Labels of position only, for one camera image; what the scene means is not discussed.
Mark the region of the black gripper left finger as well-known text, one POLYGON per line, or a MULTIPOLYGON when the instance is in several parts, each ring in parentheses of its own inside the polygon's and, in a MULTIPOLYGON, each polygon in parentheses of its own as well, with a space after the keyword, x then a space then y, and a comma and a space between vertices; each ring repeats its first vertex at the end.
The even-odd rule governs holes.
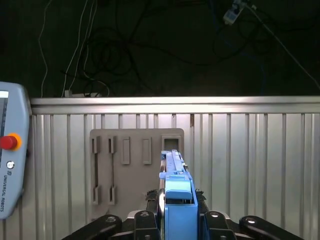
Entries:
POLYGON ((146 208, 132 211, 125 220, 104 214, 64 237, 65 240, 159 240, 158 191, 147 192, 146 208))

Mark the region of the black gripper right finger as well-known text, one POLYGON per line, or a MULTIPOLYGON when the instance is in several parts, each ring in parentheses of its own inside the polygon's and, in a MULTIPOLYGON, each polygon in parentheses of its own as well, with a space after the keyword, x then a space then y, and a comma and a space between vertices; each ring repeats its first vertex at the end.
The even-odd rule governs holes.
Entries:
POLYGON ((301 237, 254 215, 233 221, 226 213, 209 210, 204 192, 197 189, 199 240, 302 240, 301 237))

